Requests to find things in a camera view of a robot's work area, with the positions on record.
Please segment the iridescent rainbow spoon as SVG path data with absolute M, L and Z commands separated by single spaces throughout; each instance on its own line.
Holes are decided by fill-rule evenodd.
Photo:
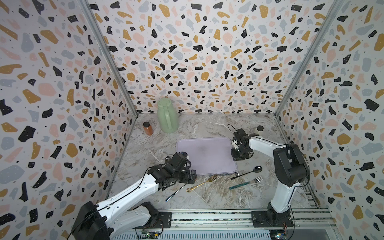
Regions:
M 177 191 L 175 191 L 173 194 L 171 194 L 168 198 L 166 198 L 166 202 L 168 202 L 171 198 L 173 198 L 180 190 L 182 190 L 187 184 L 184 184 L 182 187 L 180 187 Z

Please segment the ornate gold fork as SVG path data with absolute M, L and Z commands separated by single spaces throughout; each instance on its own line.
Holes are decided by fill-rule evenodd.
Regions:
M 187 193 L 190 193 L 190 192 L 196 190 L 198 187 L 200 187 L 200 186 L 202 186 L 202 185 L 204 185 L 204 184 L 212 183 L 212 182 L 214 182 L 218 177 L 219 177 L 218 175 L 211 176 L 211 177 L 209 177 L 205 182 L 203 182 L 203 183 L 201 183 L 201 184 L 199 184 L 199 185 L 193 186 L 193 187 L 191 187 L 191 188 L 188 188 L 188 189 L 186 190 L 186 192 L 187 192 Z

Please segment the dark black spoon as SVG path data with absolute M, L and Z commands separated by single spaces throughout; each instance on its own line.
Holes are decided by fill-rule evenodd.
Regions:
M 243 173 L 243 174 L 235 176 L 235 177 L 232 177 L 232 178 L 230 178 L 230 180 L 237 179 L 239 177 L 245 176 L 245 175 L 250 174 L 250 173 L 260 173 L 262 170 L 263 170 L 263 168 L 261 166 L 256 166 L 256 167 L 253 168 L 252 171 L 247 172 L 247 173 Z

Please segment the green handled silver fork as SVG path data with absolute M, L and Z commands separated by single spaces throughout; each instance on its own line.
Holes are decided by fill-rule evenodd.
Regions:
M 263 181 L 263 180 L 264 180 L 264 177 L 263 177 L 263 176 L 260 176 L 260 177 L 257 177 L 257 178 L 255 178 L 255 179 L 251 180 L 251 181 L 244 182 L 244 183 L 241 183 L 241 184 L 238 184 L 238 185 L 229 187 L 229 190 L 234 190 L 234 189 L 237 189 L 237 188 L 240 188 L 240 187 L 249 185 L 249 184 L 256 184 L 256 183 L 259 183 L 259 182 L 261 182 L 261 181 Z

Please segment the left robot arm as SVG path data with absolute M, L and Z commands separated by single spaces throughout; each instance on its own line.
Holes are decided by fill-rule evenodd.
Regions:
M 70 236 L 76 240 L 111 240 L 129 230 L 171 227 L 172 213 L 160 212 L 143 199 L 175 184 L 193 185 L 196 171 L 186 152 L 176 152 L 165 163 L 149 167 L 133 185 L 98 204 L 85 203 Z

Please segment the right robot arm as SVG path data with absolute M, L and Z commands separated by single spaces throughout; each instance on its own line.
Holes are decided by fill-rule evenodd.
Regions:
M 265 211 L 251 213 L 254 227 L 293 227 L 291 200 L 302 182 L 310 176 L 304 155 L 296 144 L 280 144 L 258 134 L 247 134 L 243 129 L 233 133 L 231 155 L 234 161 L 250 159 L 260 152 L 274 160 L 278 185 Z

